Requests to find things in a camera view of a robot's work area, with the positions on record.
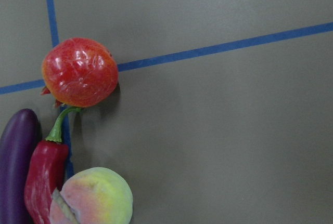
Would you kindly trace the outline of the red pomegranate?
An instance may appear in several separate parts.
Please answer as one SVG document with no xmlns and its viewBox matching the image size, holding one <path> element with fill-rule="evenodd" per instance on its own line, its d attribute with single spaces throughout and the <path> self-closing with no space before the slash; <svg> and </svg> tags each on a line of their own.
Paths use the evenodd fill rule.
<svg viewBox="0 0 333 224">
<path fill-rule="evenodd" d="M 74 37 L 54 47 L 42 62 L 42 95 L 56 105 L 87 108 L 106 99 L 119 84 L 119 72 L 107 47 L 89 38 Z"/>
</svg>

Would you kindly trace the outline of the peach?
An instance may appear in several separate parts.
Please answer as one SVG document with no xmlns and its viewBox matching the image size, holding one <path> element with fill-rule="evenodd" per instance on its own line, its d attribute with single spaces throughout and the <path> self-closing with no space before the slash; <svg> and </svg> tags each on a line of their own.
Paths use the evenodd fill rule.
<svg viewBox="0 0 333 224">
<path fill-rule="evenodd" d="M 132 191 L 116 172 L 94 167 L 83 170 L 52 195 L 51 223 L 129 223 L 133 213 Z"/>
</svg>

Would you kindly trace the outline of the purple eggplant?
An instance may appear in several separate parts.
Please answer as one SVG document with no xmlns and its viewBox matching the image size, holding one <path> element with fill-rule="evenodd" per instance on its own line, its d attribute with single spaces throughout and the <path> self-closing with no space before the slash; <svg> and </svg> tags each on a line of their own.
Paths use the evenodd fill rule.
<svg viewBox="0 0 333 224">
<path fill-rule="evenodd" d="M 40 124 L 31 109 L 21 109 L 1 135 L 1 223 L 32 223 L 24 204 L 24 187 Z"/>
</svg>

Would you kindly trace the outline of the red chili pepper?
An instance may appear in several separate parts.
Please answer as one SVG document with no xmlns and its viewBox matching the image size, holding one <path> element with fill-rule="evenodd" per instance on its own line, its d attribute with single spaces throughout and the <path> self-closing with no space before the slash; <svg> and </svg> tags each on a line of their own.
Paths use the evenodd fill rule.
<svg viewBox="0 0 333 224">
<path fill-rule="evenodd" d="M 62 140 L 62 123 L 68 113 L 81 110 L 79 107 L 63 110 L 48 136 L 38 142 L 33 151 L 25 182 L 24 203 L 34 223 L 50 223 L 52 193 L 63 186 L 69 156 L 69 146 Z"/>
</svg>

